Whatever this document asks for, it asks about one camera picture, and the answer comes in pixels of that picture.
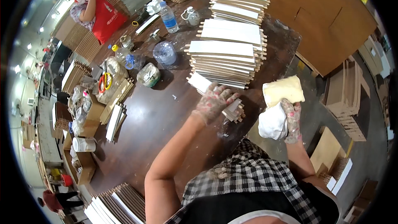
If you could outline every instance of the floral shirt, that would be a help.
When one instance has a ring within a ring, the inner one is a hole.
[[[73,20],[82,26],[86,27],[89,31],[93,31],[93,26],[96,21],[96,17],[94,16],[93,20],[87,21],[87,22],[82,22],[79,17],[80,13],[82,13],[82,10],[85,10],[87,8],[87,3],[88,0],[75,0],[73,3],[71,9],[70,9],[70,16],[73,18]]]

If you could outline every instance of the dark brown tabletop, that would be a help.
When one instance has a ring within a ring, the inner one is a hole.
[[[135,36],[137,27],[133,27],[130,20],[95,57],[93,62],[100,64],[106,57],[113,56],[114,52],[107,49],[108,44],[119,44],[120,36],[131,34],[137,46],[135,53],[143,54],[148,61],[157,64],[152,55],[155,42],[147,42],[149,34],[157,28],[166,41],[173,43],[178,54],[176,63],[167,69],[158,65],[162,77],[153,88],[141,85],[134,78],[135,87],[124,102],[127,118],[116,134],[115,143],[106,141],[105,126],[98,128],[95,136],[98,145],[94,153],[98,167],[88,187],[91,193],[100,193],[127,182],[144,195],[144,178],[152,161],[181,128],[201,97],[186,80],[191,72],[190,57],[183,52],[185,44],[199,40],[196,37],[199,27],[189,28],[180,15],[188,6],[192,6],[202,14],[203,19],[211,18],[209,2],[210,0],[188,0],[180,4],[167,2],[180,26],[178,32],[169,34],[159,18],[141,35]],[[175,177],[180,198],[190,179],[221,162],[247,134],[258,115],[266,108],[262,84],[283,78],[296,53],[301,40],[298,32],[267,14],[261,28],[268,36],[267,59],[248,85],[249,89],[237,90],[242,94],[240,98],[246,117],[235,124],[221,115],[195,138]]]

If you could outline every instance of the plaid shirt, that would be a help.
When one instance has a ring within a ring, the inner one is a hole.
[[[270,159],[261,148],[244,139],[231,157],[187,183],[181,208],[165,224],[178,224],[187,205],[197,197],[259,191],[283,192],[302,223],[315,224],[321,220],[286,163]]]

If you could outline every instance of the gloved hand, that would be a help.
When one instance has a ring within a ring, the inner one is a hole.
[[[287,129],[289,130],[285,138],[285,143],[295,144],[298,141],[302,142],[302,136],[300,133],[300,102],[296,102],[292,105],[287,99],[283,98],[281,100],[281,106],[286,114]]]
[[[192,113],[199,114],[208,125],[239,96],[239,93],[231,96],[231,89],[226,89],[226,85],[217,87],[217,82],[212,82]]]

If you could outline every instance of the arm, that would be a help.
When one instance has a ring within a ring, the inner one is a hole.
[[[304,181],[318,186],[326,192],[331,192],[323,180],[316,176],[316,172],[302,142],[300,132],[301,105],[292,105],[287,99],[282,99],[282,107],[287,118],[288,135],[285,138],[289,168],[297,181]]]
[[[80,21],[90,22],[96,15],[96,0],[88,0],[87,8],[82,10],[79,16]]]
[[[162,224],[180,208],[174,176],[181,167],[192,141],[206,124],[213,122],[227,105],[239,97],[212,83],[196,109],[153,161],[145,177],[145,215],[148,224]]]
[[[191,114],[181,129],[160,151],[145,177],[147,223],[163,223],[180,208],[174,176],[191,147],[193,138],[205,127],[199,115]]]

